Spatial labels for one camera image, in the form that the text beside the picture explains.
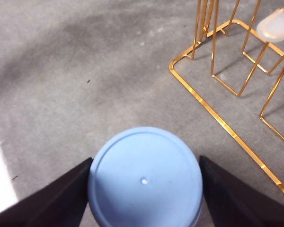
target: blue lid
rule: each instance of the blue lid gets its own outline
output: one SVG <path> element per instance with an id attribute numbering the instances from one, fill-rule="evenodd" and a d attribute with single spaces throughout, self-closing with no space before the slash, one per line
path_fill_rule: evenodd
<path id="1" fill-rule="evenodd" d="M 133 128 L 114 136 L 96 155 L 88 196 L 102 227 L 188 227 L 198 218 L 202 176 L 178 137 Z"/>

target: gray floor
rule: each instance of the gray floor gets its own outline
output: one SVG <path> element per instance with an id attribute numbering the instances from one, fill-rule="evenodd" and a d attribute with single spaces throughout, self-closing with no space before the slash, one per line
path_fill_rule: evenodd
<path id="1" fill-rule="evenodd" d="M 12 183 L 19 199 L 94 157 L 115 134 L 154 126 L 284 204 L 264 172 L 168 70 L 191 45 L 196 2 L 0 1 L 0 146 L 11 178 L 18 176 Z M 219 23 L 233 5 L 220 1 Z M 249 22 L 254 5 L 242 1 L 237 18 Z M 255 24 L 278 7 L 284 0 L 263 0 Z M 234 25 L 229 36 L 218 36 L 216 72 L 237 90 L 252 67 L 240 54 L 244 35 Z M 247 50 L 256 56 L 260 47 L 251 38 Z M 195 61 L 183 59 L 176 70 L 284 183 L 284 143 L 257 118 L 281 67 L 269 76 L 257 69 L 236 98 L 211 78 L 210 48 L 209 40 Z M 269 68 L 276 59 L 268 51 L 263 64 Z M 284 134 L 284 79 L 266 115 Z M 81 225 L 97 226 L 90 212 Z M 205 203 L 197 226 L 213 226 Z"/>

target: gold wire frame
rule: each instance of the gold wire frame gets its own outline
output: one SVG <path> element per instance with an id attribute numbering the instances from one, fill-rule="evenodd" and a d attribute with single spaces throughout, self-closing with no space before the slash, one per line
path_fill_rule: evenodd
<path id="1" fill-rule="evenodd" d="M 260 118 L 278 137 L 280 137 L 280 138 L 284 141 L 284 136 L 283 136 L 281 133 L 279 133 L 279 132 L 263 117 L 264 111 L 266 110 L 267 105 L 268 105 L 269 101 L 271 100 L 272 96 L 274 95 L 275 90 L 277 89 L 277 87 L 278 87 L 278 85 L 279 85 L 279 83 L 280 83 L 280 81 L 281 81 L 281 79 L 282 79 L 283 76 L 284 76 L 284 66 L 283 66 L 283 68 L 282 68 L 282 71 L 281 71 L 279 77 L 278 77 L 277 80 L 275 81 L 275 84 L 274 84 L 273 88 L 271 89 L 271 91 L 270 91 L 270 93 L 269 93 L 269 95 L 268 95 L 268 97 L 267 97 L 267 100 L 266 100 L 265 103 L 264 103 L 264 106 L 263 106 L 263 108 L 262 108 L 262 110 L 261 110 L 261 112 L 260 112 L 260 114 L 259 114 L 259 118 Z"/>
<path id="2" fill-rule="evenodd" d="M 238 134 L 223 120 L 222 117 L 220 117 L 216 111 L 208 105 L 208 103 L 180 76 L 180 74 L 177 73 L 177 71 L 174 69 L 174 66 L 177 62 L 179 62 L 181 59 L 188 57 L 190 59 L 194 58 L 195 50 L 198 48 L 198 46 L 202 42 L 202 36 L 210 37 L 213 36 L 213 48 L 212 48 L 212 64 L 211 64 L 211 74 L 213 75 L 213 66 L 214 66 L 214 55 L 215 55 L 215 41 L 216 41 L 216 33 L 218 31 L 221 31 L 223 34 L 227 34 L 229 31 L 229 28 L 232 23 L 237 24 L 248 31 L 247 37 L 245 38 L 244 47 L 246 45 L 246 42 L 248 40 L 249 34 L 254 35 L 257 39 L 264 42 L 256 33 L 254 29 L 251 28 L 251 26 L 246 25 L 244 22 L 233 19 L 235 15 L 235 11 L 238 7 L 240 0 L 237 0 L 233 14 L 231 16 L 231 19 L 229 21 L 224 22 L 223 24 L 217 26 L 217 18 L 218 18 L 218 7 L 219 7 L 219 0 L 210 0 L 209 3 L 209 10 L 208 14 L 206 16 L 206 9 L 202 10 L 202 17 L 201 17 L 201 28 L 200 28 L 200 34 L 199 34 L 199 40 L 196 41 L 197 37 L 197 31 L 198 31 L 198 22 L 199 21 L 199 14 L 200 14 L 200 8 L 201 8 L 201 0 L 198 0 L 198 9 L 197 9 L 197 15 L 196 15 L 196 30 L 195 30 L 195 36 L 194 36 L 194 42 L 193 45 L 188 47 L 186 50 L 184 50 L 181 54 L 179 54 L 174 60 L 172 60 L 169 64 L 169 71 L 173 74 L 175 78 L 192 94 L 193 97 L 210 113 L 210 115 L 232 136 L 232 138 L 245 150 L 245 152 L 258 164 L 258 166 L 267 174 L 267 176 L 274 182 L 274 184 L 281 190 L 281 192 L 284 194 L 284 184 L 279 180 L 279 178 L 266 166 L 266 164 L 256 155 L 256 153 L 244 142 L 241 137 L 238 136 Z M 214 9 L 214 20 L 213 20 L 213 31 L 208 32 L 209 24 L 211 21 L 212 11 Z M 252 18 L 252 23 L 254 21 L 256 13 L 254 13 Z M 280 56 L 284 56 L 284 52 L 280 50 L 277 46 L 273 45 L 272 43 L 268 43 L 267 47 L 271 48 L 273 51 L 278 53 Z"/>

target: gold metal rack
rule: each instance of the gold metal rack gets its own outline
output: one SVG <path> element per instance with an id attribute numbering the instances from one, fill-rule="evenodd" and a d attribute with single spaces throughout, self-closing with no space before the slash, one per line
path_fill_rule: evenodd
<path id="1" fill-rule="evenodd" d="M 236 9 L 239 5 L 239 1 L 237 0 L 236 4 L 235 4 L 235 8 L 234 11 L 232 13 L 231 19 L 229 21 L 224 22 L 223 24 L 217 26 L 217 18 L 218 18 L 218 8 L 219 8 L 219 0 L 210 0 L 209 2 L 209 7 L 208 7 L 208 12 L 207 12 L 207 3 L 208 0 L 204 0 L 203 1 L 203 7 L 202 7 L 202 16 L 201 16 L 201 26 L 200 26 L 200 31 L 199 31 L 199 37 L 197 40 L 197 31 L 198 31 L 198 27 L 199 27 L 199 15 L 200 15 L 200 11 L 201 11 L 201 0 L 198 0 L 197 3 L 197 14 L 196 14 L 196 24 L 195 24 L 195 35 L 194 35 L 194 42 L 193 45 L 188 47 L 186 50 L 184 50 L 181 54 L 179 54 L 174 60 L 171 61 L 171 63 L 169 64 L 169 70 L 170 72 L 174 75 L 175 78 L 177 78 L 177 80 L 196 98 L 196 100 L 198 100 L 198 102 L 211 114 L 211 116 L 232 136 L 232 138 L 245 150 L 245 152 L 259 165 L 259 167 L 268 175 L 268 177 L 275 183 L 275 185 L 282 191 L 282 193 L 284 194 L 284 184 L 279 180 L 279 178 L 265 165 L 265 163 L 256 155 L 256 153 L 244 142 L 243 139 L 241 139 L 241 137 L 239 137 L 237 135 L 237 133 L 223 120 L 222 117 L 220 117 L 216 111 L 210 107 L 208 105 L 208 103 L 176 72 L 176 70 L 174 69 L 174 66 L 177 62 L 179 62 L 181 59 L 188 57 L 190 59 L 193 59 L 195 56 L 195 50 L 199 47 L 199 45 L 202 42 L 202 38 L 203 36 L 205 37 L 213 37 L 213 47 L 212 47 L 212 60 L 211 60 L 211 75 L 213 78 L 215 78 L 217 81 L 219 81 L 221 84 L 223 84 L 224 86 L 227 87 L 228 90 L 233 91 L 229 86 L 227 86 L 223 81 L 221 81 L 219 78 L 217 78 L 214 73 L 213 73 L 213 68 L 214 68 L 214 57 L 215 57 L 215 43 L 216 43 L 216 33 L 218 31 L 221 31 L 223 34 L 227 34 L 230 26 L 234 23 L 236 25 L 241 26 L 242 28 L 244 28 L 245 30 L 247 30 L 247 35 L 242 47 L 242 51 L 244 56 L 246 56 L 250 61 L 252 61 L 256 66 L 255 67 L 259 67 L 262 70 L 265 70 L 262 66 L 260 66 L 258 64 L 258 62 L 256 62 L 257 60 L 252 59 L 249 55 L 247 55 L 244 50 L 245 50 L 245 46 L 249 37 L 249 34 L 254 35 L 257 39 L 259 39 L 260 41 L 264 42 L 256 33 L 256 31 L 254 29 L 252 29 L 252 25 L 254 23 L 255 20 L 255 16 L 257 14 L 257 10 L 259 8 L 260 2 L 261 0 L 257 1 L 255 10 L 254 10 L 254 14 L 253 17 L 251 19 L 251 23 L 248 26 L 247 24 L 245 24 L 244 22 L 234 19 L 234 15 L 236 12 Z M 208 32 L 208 28 L 209 28 L 209 24 L 211 21 L 211 16 L 214 10 L 214 19 L 213 19 L 213 31 Z M 277 54 L 279 54 L 280 56 L 282 56 L 282 58 L 284 58 L 284 52 L 282 50 L 280 50 L 277 46 L 275 46 L 272 43 L 268 43 L 267 47 L 271 48 L 273 51 L 275 51 Z M 270 96 L 267 99 L 266 105 L 264 105 L 263 109 L 262 109 L 262 114 L 268 104 L 268 102 L 270 101 L 271 96 L 273 95 L 276 87 L 278 85 L 278 80 L 274 86 L 274 89 L 272 90 Z"/>

